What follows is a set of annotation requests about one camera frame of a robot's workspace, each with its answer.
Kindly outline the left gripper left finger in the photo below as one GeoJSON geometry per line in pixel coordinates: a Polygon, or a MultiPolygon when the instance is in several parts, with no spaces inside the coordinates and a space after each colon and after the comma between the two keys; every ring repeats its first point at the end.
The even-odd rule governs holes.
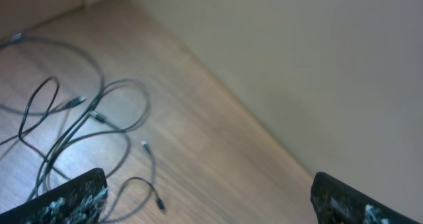
{"type": "Polygon", "coordinates": [[[1,214],[1,224],[97,224],[108,197],[104,171],[94,168],[1,214]]]}

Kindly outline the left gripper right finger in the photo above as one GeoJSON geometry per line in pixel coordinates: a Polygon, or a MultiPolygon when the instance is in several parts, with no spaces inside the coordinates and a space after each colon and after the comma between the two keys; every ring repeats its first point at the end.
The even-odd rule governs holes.
{"type": "Polygon", "coordinates": [[[311,203],[319,224],[418,224],[325,172],[315,174],[311,203]]]}

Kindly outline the black cable white plug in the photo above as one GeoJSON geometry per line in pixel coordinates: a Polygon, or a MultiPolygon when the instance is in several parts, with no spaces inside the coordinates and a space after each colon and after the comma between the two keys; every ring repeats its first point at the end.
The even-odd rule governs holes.
{"type": "Polygon", "coordinates": [[[50,170],[55,171],[57,174],[59,174],[62,178],[66,180],[70,180],[70,177],[68,177],[66,174],[64,174],[62,171],[57,169],[53,163],[54,163],[54,155],[57,155],[59,153],[59,148],[62,148],[65,146],[66,143],[70,141],[70,139],[73,136],[74,131],[77,131],[76,125],[82,122],[82,119],[87,116],[87,114],[91,111],[91,105],[89,105],[84,112],[81,114],[81,116],[75,121],[74,124],[72,124],[67,131],[65,131],[61,136],[58,137],[56,142],[51,146],[50,151],[47,154],[43,154],[41,150],[36,148],[35,146],[29,144],[26,142],[24,137],[34,131],[41,123],[44,122],[44,120],[49,117],[52,114],[57,114],[59,112],[68,111],[71,110],[74,107],[79,106],[80,104],[84,103],[85,97],[78,96],[76,98],[73,98],[69,100],[68,102],[65,102],[64,104],[59,104],[56,107],[53,107],[53,104],[56,100],[56,97],[59,92],[59,81],[56,77],[48,77],[45,81],[42,82],[42,84],[36,88],[36,90],[33,92],[31,97],[29,98],[27,105],[23,111],[11,108],[9,106],[6,106],[4,104],[1,104],[1,109],[5,110],[8,113],[17,114],[22,116],[22,120],[19,126],[19,130],[16,135],[7,138],[1,142],[1,145],[4,145],[12,140],[18,139],[20,142],[22,142],[25,146],[29,147],[31,150],[33,150],[35,153],[37,153],[43,160],[43,163],[40,166],[40,172],[44,171],[45,173],[49,173],[50,170]],[[30,107],[32,106],[33,100],[35,99],[36,95],[42,90],[42,88],[49,83],[50,81],[53,81],[56,85],[56,89],[54,91],[54,94],[52,96],[52,99],[46,109],[42,112],[30,112],[30,107]],[[39,117],[39,120],[28,129],[24,130],[24,126],[26,124],[26,120],[29,116],[37,116],[39,117]]]}

